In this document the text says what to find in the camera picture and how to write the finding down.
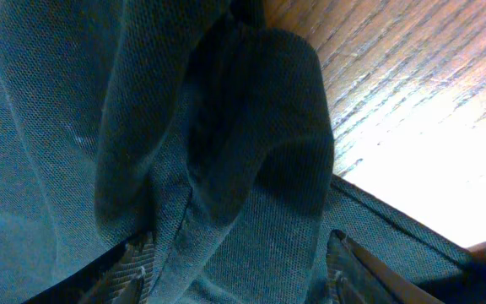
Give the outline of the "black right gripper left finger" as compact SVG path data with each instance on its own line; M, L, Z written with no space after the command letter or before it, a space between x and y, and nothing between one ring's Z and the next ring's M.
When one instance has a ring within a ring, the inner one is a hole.
M153 234L138 233L25 304L145 304L154 249Z

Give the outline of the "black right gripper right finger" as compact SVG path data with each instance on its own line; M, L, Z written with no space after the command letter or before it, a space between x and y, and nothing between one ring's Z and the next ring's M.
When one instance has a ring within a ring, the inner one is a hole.
M336 304L442 304L340 230L327 242L327 288Z

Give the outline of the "black t-shirt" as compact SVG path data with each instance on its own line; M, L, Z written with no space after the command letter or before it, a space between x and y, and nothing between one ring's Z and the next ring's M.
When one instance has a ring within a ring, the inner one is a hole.
M333 144L316 52L258 1L0 1L0 303L147 231L147 303L334 303L334 230L486 303L486 267L335 177Z

